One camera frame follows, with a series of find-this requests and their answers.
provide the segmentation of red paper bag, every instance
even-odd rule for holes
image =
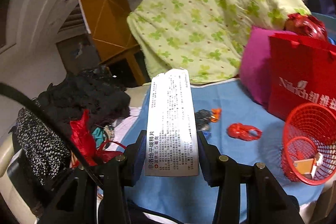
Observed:
[[[313,102],[336,115],[336,46],[310,37],[269,37],[272,90],[268,112],[285,120],[296,106]]]

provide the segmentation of metal bolt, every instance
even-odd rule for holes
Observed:
[[[266,165],[263,162],[257,162],[257,167],[259,169],[264,169],[266,167]]]
[[[229,160],[229,157],[226,156],[226,155],[220,155],[220,156],[218,157],[218,159],[219,159],[220,161],[228,161],[228,160]]]
[[[115,157],[116,161],[123,161],[125,159],[126,159],[126,157],[124,155],[118,155],[118,156]]]

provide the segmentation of magenta pillow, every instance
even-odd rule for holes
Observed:
[[[253,99],[267,109],[271,93],[270,47],[268,37],[274,33],[295,34],[289,31],[265,30],[252,26],[250,38],[241,58],[239,76]]]

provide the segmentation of wooden furniture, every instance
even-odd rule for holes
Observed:
[[[126,59],[137,84],[145,83],[134,57],[134,54],[140,51],[140,46],[126,22],[130,13],[127,0],[80,0],[80,2],[101,64],[111,65]]]

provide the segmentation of red plastic basket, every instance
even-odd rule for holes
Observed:
[[[320,152],[323,163],[313,179],[301,175],[295,160],[312,158]],[[326,107],[314,103],[299,105],[288,115],[283,129],[282,169],[291,181],[320,185],[336,172],[336,117]]]

